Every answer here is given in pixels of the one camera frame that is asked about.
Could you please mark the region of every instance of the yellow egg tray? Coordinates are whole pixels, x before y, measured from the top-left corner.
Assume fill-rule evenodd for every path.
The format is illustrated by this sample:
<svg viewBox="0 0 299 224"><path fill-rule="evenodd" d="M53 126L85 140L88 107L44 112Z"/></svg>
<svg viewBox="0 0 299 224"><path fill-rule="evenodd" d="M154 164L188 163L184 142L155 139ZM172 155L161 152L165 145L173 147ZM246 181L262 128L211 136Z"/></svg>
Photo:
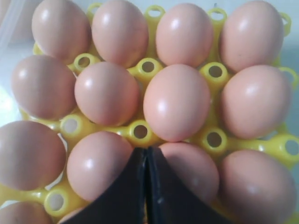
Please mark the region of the yellow egg tray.
<svg viewBox="0 0 299 224"><path fill-rule="evenodd" d="M93 20L93 11L100 7L101 3L91 4L87 10L87 16L90 23ZM159 12L159 16L153 17L150 15L152 11ZM146 57L142 59L135 67L129 68L128 71L136 78L140 84L142 95L150 80L161 70L164 65L159 61L155 48L155 35L157 25L165 13L165 10L157 5L150 6L144 13L144 16L149 25L149 47ZM211 53L205 65L198 68L199 72L205 77L212 94L212 106L209 117L204 127L186 142L194 143L208 152L216 163L218 163L228 153L240 149L252 149L263 151L284 164L288 169L292 169L299 162L299 154L292 155L286 149L288 141L294 141L299 144L299 138L291 135L285 124L277 127L275 134L270 139L256 140L241 140L230 135L222 125L219 115L219 95L224 85L231 78L223 64L221 64L218 55L218 39L222 26L227 18L226 12L221 8L213 8L207 12L214 26L214 44ZM214 14L221 14L221 20L215 20ZM291 30L291 19L281 13L281 17L285 24L285 36L288 36ZM42 54L41 50L35 44L33 49L34 54ZM76 76L80 75L81 71L90 64L102 61L98 55L94 45L92 44L88 53L79 55L74 63L68 65ZM293 77L292 86L295 90L298 85L298 76L295 71L287 67L280 66L280 59L274 62L273 66L278 67L283 72L288 72ZM149 125L144 120L142 111L142 102L140 102L138 113L124 126L119 127L104 127L91 122L77 108L71 114L67 115L58 121L40 120L33 118L21 111L24 120L34 120L49 126L55 132L61 135L67 144L67 153L69 154L73 147L85 136L105 130L114 132L125 137L135 147L148 147L151 145L159 145L163 143L151 130ZM88 205L88 202L79 198L71 189L65 171L62 173L61 180L58 181L51 189L36 189L33 191L16 191L5 186L0 186L0 205L5 201L35 201L43 204L46 211L57 222L63 216L72 212L77 208L82 208ZM224 207L216 200L213 204L219 213L234 221L234 216L229 214ZM287 224L298 224L299 213L295 213Z"/></svg>

